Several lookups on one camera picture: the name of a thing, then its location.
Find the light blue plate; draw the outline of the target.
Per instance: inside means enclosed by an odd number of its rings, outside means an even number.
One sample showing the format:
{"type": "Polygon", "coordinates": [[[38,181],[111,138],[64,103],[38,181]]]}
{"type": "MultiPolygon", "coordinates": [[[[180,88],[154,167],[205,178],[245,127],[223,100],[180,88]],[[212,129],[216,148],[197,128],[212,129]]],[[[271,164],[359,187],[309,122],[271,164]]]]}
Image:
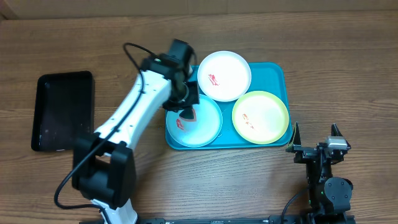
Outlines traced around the light blue plate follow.
{"type": "Polygon", "coordinates": [[[193,105],[193,120],[181,117],[182,110],[168,111],[165,115],[166,140],[177,150],[206,148],[221,132],[222,112],[218,104],[199,94],[199,104],[193,105]]]}

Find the yellow-green plate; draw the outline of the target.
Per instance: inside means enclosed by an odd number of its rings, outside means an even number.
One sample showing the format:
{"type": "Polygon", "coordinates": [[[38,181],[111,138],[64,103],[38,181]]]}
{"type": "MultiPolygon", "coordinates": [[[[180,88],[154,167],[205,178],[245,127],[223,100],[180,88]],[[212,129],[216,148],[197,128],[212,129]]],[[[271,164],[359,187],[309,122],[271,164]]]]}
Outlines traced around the yellow-green plate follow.
{"type": "Polygon", "coordinates": [[[278,141],[289,127],[289,112],[284,102],[266,91],[251,91],[234,104],[231,119],[237,133],[253,144],[278,141]]]}

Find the pink and green sponge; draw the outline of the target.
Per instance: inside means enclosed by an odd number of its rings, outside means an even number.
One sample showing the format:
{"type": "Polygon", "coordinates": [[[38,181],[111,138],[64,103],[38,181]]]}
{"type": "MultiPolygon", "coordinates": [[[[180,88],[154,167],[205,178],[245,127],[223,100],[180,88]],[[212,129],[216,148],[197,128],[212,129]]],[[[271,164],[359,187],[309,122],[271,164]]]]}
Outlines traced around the pink and green sponge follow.
{"type": "Polygon", "coordinates": [[[179,118],[184,121],[195,122],[197,120],[196,111],[193,107],[186,108],[180,112],[179,118]]]}

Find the white plate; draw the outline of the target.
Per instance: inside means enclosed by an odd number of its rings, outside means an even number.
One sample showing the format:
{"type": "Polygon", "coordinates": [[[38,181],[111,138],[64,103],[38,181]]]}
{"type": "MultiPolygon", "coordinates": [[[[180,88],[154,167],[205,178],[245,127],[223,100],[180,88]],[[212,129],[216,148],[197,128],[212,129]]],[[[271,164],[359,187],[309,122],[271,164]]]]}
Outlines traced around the white plate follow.
{"type": "Polygon", "coordinates": [[[217,51],[201,62],[197,80],[202,92],[215,101],[229,102],[249,89],[252,73],[247,61],[231,51],[217,51]]]}

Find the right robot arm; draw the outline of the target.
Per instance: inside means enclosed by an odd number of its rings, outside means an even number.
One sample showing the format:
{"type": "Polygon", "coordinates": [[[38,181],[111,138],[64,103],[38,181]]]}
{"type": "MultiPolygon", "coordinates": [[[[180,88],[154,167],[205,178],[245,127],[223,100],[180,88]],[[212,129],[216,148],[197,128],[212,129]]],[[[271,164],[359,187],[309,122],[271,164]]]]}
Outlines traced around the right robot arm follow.
{"type": "Polygon", "coordinates": [[[351,145],[343,137],[336,124],[331,125],[331,134],[315,147],[303,147],[299,125],[295,124],[286,152],[295,154],[294,162],[306,165],[308,187],[294,195],[284,207],[281,223],[355,223],[354,216],[347,215],[351,209],[353,184],[350,180],[335,177],[331,167],[344,161],[351,145]],[[289,205],[307,193],[310,208],[293,218],[285,216],[289,205]]]}

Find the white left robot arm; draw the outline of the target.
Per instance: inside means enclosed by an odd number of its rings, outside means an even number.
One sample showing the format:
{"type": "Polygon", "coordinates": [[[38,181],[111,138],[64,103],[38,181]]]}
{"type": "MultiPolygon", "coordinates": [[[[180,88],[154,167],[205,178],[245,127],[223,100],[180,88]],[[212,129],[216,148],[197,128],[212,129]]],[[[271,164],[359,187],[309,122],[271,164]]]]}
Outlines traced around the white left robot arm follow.
{"type": "Polygon", "coordinates": [[[60,186],[70,181],[90,200],[82,208],[100,212],[99,223],[138,223],[130,201],[136,183],[134,149],[159,108],[180,112],[189,121],[195,118],[199,90],[190,81],[190,61],[196,57],[188,43],[177,39],[166,54],[151,52],[135,64],[136,82],[114,114],[94,133],[76,140],[73,169],[60,186]]]}

